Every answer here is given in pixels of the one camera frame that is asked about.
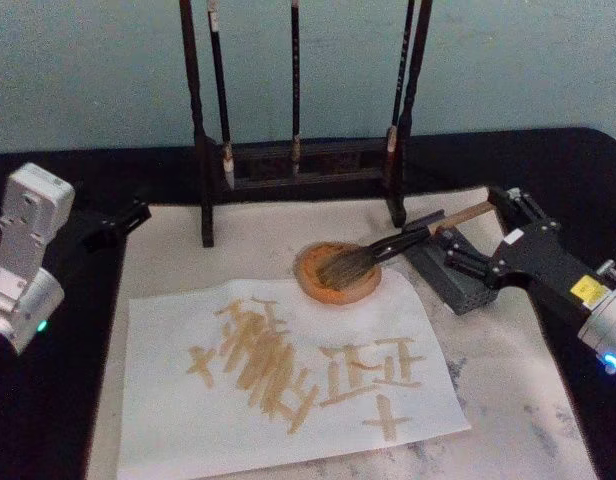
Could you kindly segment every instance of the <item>brush bristles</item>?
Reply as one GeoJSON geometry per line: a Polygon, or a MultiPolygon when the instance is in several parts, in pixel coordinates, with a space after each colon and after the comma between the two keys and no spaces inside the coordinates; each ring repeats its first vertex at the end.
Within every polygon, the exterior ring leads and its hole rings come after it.
{"type": "Polygon", "coordinates": [[[368,273],[375,264],[370,249],[362,247],[327,260],[317,269],[317,278],[326,288],[343,290],[368,273]]]}

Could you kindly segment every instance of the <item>blue wall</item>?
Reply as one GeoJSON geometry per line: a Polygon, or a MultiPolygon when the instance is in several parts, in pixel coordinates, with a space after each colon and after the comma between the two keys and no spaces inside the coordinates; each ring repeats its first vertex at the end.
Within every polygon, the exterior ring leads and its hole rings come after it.
{"type": "MultiPolygon", "coordinates": [[[[405,6],[302,2],[303,137],[384,135],[405,6]]],[[[234,141],[289,139],[290,0],[224,0],[220,19],[234,141]]],[[[0,152],[190,144],[188,105],[177,2],[0,1],[0,152]]],[[[435,2],[414,133],[565,125],[616,138],[616,0],[435,2]]]]}

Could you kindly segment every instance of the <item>calligraphy brush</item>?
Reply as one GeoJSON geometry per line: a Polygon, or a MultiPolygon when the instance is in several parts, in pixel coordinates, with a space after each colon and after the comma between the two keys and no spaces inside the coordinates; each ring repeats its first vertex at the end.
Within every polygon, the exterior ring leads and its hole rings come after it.
{"type": "Polygon", "coordinates": [[[292,29],[292,172],[299,173],[301,147],[299,143],[299,0],[292,0],[290,8],[292,29]]]}
{"type": "Polygon", "coordinates": [[[404,87],[404,73],[408,61],[408,47],[410,46],[410,31],[412,30],[412,17],[415,10],[415,0],[408,0],[406,10],[406,24],[404,26],[403,42],[401,44],[401,57],[399,60],[399,70],[397,71],[397,88],[395,89],[395,103],[392,109],[392,123],[388,129],[386,143],[386,165],[384,175],[385,182],[389,179],[394,162],[395,148],[397,146],[397,123],[399,122],[399,108],[401,107],[401,92],[404,87]]]}
{"type": "Polygon", "coordinates": [[[208,27],[210,28],[210,43],[212,45],[212,60],[215,66],[215,81],[217,83],[217,98],[219,99],[219,120],[221,122],[221,139],[223,141],[222,161],[226,181],[231,189],[235,188],[235,163],[232,157],[230,142],[230,125],[228,124],[228,107],[226,104],[226,86],[224,84],[224,65],[221,59],[221,44],[219,43],[219,2],[208,0],[208,27]]]}
{"type": "Polygon", "coordinates": [[[491,203],[482,202],[416,230],[383,238],[367,247],[339,253],[317,269],[317,278],[327,288],[343,290],[363,277],[378,263],[428,239],[437,232],[438,228],[454,227],[494,208],[491,203]]]}

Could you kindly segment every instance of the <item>black table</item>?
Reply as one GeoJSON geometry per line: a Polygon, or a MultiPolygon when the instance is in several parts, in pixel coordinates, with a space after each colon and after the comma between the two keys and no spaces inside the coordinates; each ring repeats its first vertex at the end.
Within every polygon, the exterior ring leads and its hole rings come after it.
{"type": "MultiPolygon", "coordinates": [[[[411,139],[406,192],[483,184],[520,186],[564,225],[565,246],[590,267],[616,260],[616,141],[585,128],[419,136],[411,139]]],[[[0,154],[0,208],[7,175],[35,162],[112,213],[150,186],[151,203],[196,204],[191,147],[0,154]]],[[[60,249],[49,249],[49,257],[60,249]]],[[[123,246],[93,255],[66,286],[50,327],[16,366],[0,371],[0,478],[84,475],[103,376],[123,246]]],[[[616,375],[542,305],[542,331],[602,478],[616,478],[616,375]]]]}

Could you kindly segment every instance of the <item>white paper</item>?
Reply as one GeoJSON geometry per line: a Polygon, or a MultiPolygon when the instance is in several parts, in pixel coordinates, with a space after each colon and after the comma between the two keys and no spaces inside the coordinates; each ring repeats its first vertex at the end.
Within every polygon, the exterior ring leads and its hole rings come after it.
{"type": "MultiPolygon", "coordinates": [[[[122,480],[194,479],[208,475],[293,463],[423,440],[470,428],[453,390],[444,357],[424,308],[411,284],[384,268],[377,290],[352,305],[326,306],[306,296],[294,280],[235,280],[182,295],[130,301],[126,354],[121,451],[122,480]],[[292,380],[309,369],[303,390],[319,387],[315,405],[298,430],[289,434],[290,420],[276,414],[271,421],[258,405],[248,407],[250,391],[236,387],[249,359],[224,373],[226,355],[207,364],[213,386],[208,388],[193,365],[189,349],[219,351],[222,328],[235,327],[229,314],[217,315],[236,299],[241,311],[265,315],[252,298],[276,301],[276,331],[288,330],[284,342],[296,350],[292,380]],[[397,343],[377,340],[406,337],[411,377],[402,378],[397,343]],[[364,346],[359,360],[375,371],[361,372],[363,387],[375,387],[341,403],[319,406],[329,397],[328,367],[337,362],[340,393],[350,391],[342,353],[328,358],[319,347],[364,346]],[[386,358],[394,359],[394,381],[420,386],[373,382],[386,378],[386,358]],[[396,439],[386,440],[379,420],[378,395],[388,398],[396,439]]],[[[281,401],[292,409],[301,403],[291,391],[281,401]]]]}

